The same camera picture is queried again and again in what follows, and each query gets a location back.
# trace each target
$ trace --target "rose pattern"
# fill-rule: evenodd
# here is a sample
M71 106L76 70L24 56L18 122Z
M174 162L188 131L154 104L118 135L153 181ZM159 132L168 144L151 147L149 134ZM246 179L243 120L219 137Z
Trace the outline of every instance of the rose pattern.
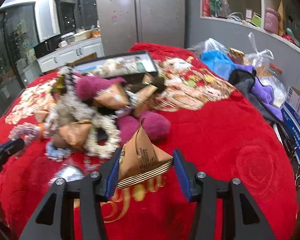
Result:
M236 158L233 175L239 177L255 199L269 202L280 182L280 167L275 153L259 145L243 147Z

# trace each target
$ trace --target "blue gripper pad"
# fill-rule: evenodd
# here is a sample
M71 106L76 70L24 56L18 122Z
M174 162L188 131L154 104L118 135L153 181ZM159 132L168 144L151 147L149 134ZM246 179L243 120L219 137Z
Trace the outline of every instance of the blue gripper pad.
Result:
M117 148L109 161L104 162L100 168L101 182L96 188L96 194L104 196L108 201L113 196L119 179L119 160L121 148Z
M201 188L195 181L195 175L198 172L196 166L187 162L180 149L173 151L174 169L182 190L183 196L189 201L198 201L201 194Z

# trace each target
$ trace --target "microwave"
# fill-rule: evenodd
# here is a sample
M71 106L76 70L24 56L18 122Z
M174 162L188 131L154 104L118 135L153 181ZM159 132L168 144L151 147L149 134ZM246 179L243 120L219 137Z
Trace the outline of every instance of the microwave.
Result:
M37 59L45 55L48 55L51 52L54 52L57 48L59 48L58 45L60 42L61 42L61 36L60 34L58 34L39 43L37 46L34 47L34 52Z

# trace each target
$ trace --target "pink plush toy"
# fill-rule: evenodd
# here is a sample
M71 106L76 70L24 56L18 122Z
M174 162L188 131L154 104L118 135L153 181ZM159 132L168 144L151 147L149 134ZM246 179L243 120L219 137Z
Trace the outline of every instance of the pink plush toy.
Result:
M116 77L113 79L104 79L98 76L82 76L74 85L77 96L82 101L93 99L97 92L103 89L107 89L114 83L120 83L126 81L122 77Z
M98 76L82 76L77 81L75 89L78 98L86 101L95 97L98 91L107 89L112 84L119 82L125 82L125 80L122 77L107 80ZM146 110L138 118L126 115L118 118L116 121L116 124L121 131L121 146L132 138L137 131L142 118L144 118L142 127L151 141L163 139L169 133L171 124L161 114Z

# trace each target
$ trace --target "purple cloth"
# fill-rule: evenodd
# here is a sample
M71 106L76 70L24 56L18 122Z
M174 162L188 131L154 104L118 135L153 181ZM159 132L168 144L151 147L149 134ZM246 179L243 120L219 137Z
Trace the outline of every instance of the purple cloth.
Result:
M248 65L238 65L239 69L248 71L252 73L253 70L255 70L255 67ZM271 86L264 86L260 83L260 80L256 77L256 82L254 86L251 88L251 93L259 99L263 104L266 106L266 108L271 111L280 121L283 120L281 110L275 106L272 105L274 100L274 92Z

